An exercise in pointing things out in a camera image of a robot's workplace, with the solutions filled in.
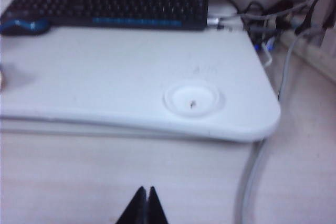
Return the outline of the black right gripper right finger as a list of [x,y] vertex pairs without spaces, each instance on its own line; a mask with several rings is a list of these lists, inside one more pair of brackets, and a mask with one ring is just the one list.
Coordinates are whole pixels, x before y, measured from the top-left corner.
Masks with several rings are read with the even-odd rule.
[[168,224],[164,210],[154,187],[150,188],[148,198],[148,223]]

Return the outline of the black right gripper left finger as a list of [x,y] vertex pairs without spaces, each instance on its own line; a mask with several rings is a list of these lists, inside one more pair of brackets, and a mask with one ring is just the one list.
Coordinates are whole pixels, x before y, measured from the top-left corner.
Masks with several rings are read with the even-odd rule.
[[116,224],[145,223],[145,208],[146,190],[141,186],[116,221]]

